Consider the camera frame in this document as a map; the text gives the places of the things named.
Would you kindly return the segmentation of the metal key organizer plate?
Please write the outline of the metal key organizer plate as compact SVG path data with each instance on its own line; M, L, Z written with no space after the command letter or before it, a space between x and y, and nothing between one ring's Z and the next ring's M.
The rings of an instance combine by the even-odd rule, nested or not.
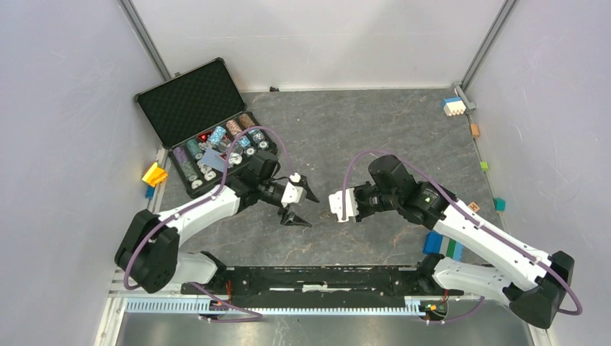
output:
M327 210L323 210L319 213L319 217L320 218L325 218L325 219L329 219L332 218L334 216L333 213L327 211Z

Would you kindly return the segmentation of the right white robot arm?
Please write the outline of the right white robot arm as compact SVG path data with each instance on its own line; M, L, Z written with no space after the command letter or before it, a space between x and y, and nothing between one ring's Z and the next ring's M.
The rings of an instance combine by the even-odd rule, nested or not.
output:
M442 254L425 258L416 274L418 289L462 290L504 304L524 322L549 329L557 314L579 316L583 307L571 288L575 260L531 247L480 217L460 198L412 163L387 151L368 167L372 182L349 187L356 163L344 175L339 221L394 210L409 223L458 241L488 266L462 264Z

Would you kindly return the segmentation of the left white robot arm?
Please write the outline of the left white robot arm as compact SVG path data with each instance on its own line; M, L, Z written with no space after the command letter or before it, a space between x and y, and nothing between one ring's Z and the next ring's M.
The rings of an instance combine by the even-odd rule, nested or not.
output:
M319 199L305 175L292 173L281 185L275 176L279 167L276 155L260 151L210 192L159 214L147 209L136 213L114 257L124 272L125 288L157 293L169 284L194 282L208 293L221 292L226 286L222 264L210 254L179 249L208 226L258 202L276 206L284 226L309 227L290 207Z

